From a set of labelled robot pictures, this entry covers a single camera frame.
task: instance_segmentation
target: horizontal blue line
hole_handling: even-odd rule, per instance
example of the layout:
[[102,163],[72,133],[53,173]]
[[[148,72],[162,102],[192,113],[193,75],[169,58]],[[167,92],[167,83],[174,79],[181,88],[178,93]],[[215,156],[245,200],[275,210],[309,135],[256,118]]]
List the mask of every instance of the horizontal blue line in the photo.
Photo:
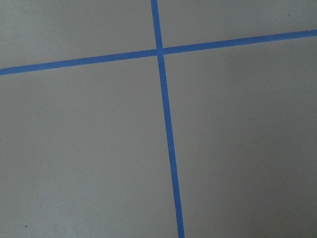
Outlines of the horizontal blue line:
[[[176,54],[176,53],[182,53],[182,52],[200,51],[200,50],[208,50],[208,49],[215,49],[215,48],[270,42],[270,41],[282,41],[282,40],[313,37],[313,36],[317,36],[317,30],[291,32],[291,33],[283,33],[283,34],[267,35],[267,36],[257,36],[257,37],[241,38],[241,39],[226,40],[226,41],[200,43],[200,44],[193,44],[193,45],[186,45],[186,46],[168,47],[168,48],[163,48],[163,54],[168,55],[168,54]],[[92,63],[102,63],[102,62],[117,61],[117,60],[136,59],[136,58],[143,58],[143,57],[150,57],[150,56],[157,56],[157,55],[158,55],[157,49],[155,49],[155,50],[136,51],[136,52],[129,52],[129,53],[120,53],[120,54],[106,55],[106,56],[81,58],[81,59],[69,59],[69,60],[56,61],[56,62],[31,64],[31,65],[16,66],[16,67],[10,67],[10,68],[0,68],[0,75],[38,71],[38,70],[45,70],[45,69],[52,69],[52,68],[70,67],[70,66],[92,64]]]
[[193,44],[193,45],[186,45],[186,46],[168,47],[163,49],[163,53],[165,55],[176,54],[176,53],[189,52],[189,51],[200,51],[200,50],[208,50],[208,49],[215,49],[215,48],[222,48],[222,47],[241,46],[241,45],[270,42],[270,41],[282,41],[282,40],[312,37],[312,36],[317,36],[317,30],[291,32],[291,33],[283,33],[283,34],[267,35],[267,36],[257,36],[257,37],[241,38],[241,39],[226,40],[226,41],[216,41],[216,42],[200,43],[200,44]]
[[81,58],[81,59],[69,59],[69,60],[49,62],[49,63],[39,63],[39,64],[31,64],[31,65],[17,66],[17,67],[11,67],[11,68],[2,68],[0,69],[0,75],[23,73],[23,72],[52,69],[52,68],[63,68],[63,67],[70,67],[70,66],[76,66],[76,65],[102,63],[102,62],[117,61],[117,60],[136,59],[136,58],[150,57],[150,56],[156,56],[156,55],[157,55],[156,50],[147,50],[147,51],[136,51],[136,52],[121,53],[121,54],[114,54],[114,55],[107,55],[107,56],[96,56],[96,57]]

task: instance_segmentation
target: gray surface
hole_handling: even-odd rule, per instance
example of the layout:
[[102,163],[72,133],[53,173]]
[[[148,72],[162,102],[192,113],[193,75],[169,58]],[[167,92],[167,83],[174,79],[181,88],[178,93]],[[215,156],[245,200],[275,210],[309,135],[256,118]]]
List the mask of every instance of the gray surface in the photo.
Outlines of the gray surface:
[[0,68],[153,48],[148,0],[0,1]]
[[186,237],[316,237],[316,45],[165,56]]
[[1,76],[1,238],[177,237],[158,76],[155,57]]
[[165,47],[317,29],[316,0],[158,0]]

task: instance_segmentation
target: floor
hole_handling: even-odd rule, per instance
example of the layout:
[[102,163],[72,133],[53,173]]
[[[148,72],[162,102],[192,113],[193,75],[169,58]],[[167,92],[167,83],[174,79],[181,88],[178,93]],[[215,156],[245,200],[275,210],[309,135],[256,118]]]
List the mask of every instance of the floor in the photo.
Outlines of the floor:
[[316,11],[2,0],[0,238],[315,238]]

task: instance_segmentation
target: blue grid line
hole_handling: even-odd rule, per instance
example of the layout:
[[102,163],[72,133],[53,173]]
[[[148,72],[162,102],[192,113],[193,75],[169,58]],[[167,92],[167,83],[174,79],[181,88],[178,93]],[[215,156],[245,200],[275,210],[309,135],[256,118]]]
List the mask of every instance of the blue grid line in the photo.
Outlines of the blue grid line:
[[175,47],[168,47],[168,48],[160,48],[157,46],[157,49],[153,49],[153,50],[144,50],[144,51],[120,53],[120,54],[105,55],[105,56],[88,57],[88,58],[81,58],[81,59],[69,59],[69,60],[62,60],[62,61],[56,61],[56,62],[16,66],[16,67],[10,67],[10,68],[0,68],[0,75],[157,56],[158,50],[162,51],[163,55],[168,55],[168,54],[177,54],[177,53],[190,52],[190,51],[201,51],[201,50],[209,50],[209,49],[215,49],[215,48],[241,46],[241,45],[248,45],[248,44],[256,44],[256,43],[271,42],[271,41],[282,41],[282,40],[290,40],[290,39],[306,38],[306,37],[314,37],[314,36],[317,36],[317,30],[289,32],[289,33],[282,33],[282,34],[275,34],[275,35],[256,36],[256,37],[240,38],[240,39],[225,40],[225,41],[199,43],[199,44],[192,44],[192,45],[185,45],[185,46],[175,46]]
[[174,203],[175,203],[175,210],[176,210],[177,231],[178,231],[179,238],[185,238],[182,205],[181,205],[181,198],[180,198],[180,191],[179,191],[179,184],[178,184],[178,174],[177,174],[172,120],[171,120],[170,108],[169,108],[168,87],[167,87],[165,61],[164,61],[164,54],[163,54],[163,43],[162,43],[162,36],[161,36],[160,23],[159,23],[158,1],[151,0],[151,6],[152,6],[155,41],[157,46],[158,72],[159,72],[160,88],[161,88],[162,101],[163,101],[164,120],[165,120],[167,147],[168,147],[168,155],[169,155],[169,165],[170,165],[170,171],[171,171],[171,177],[172,177]]

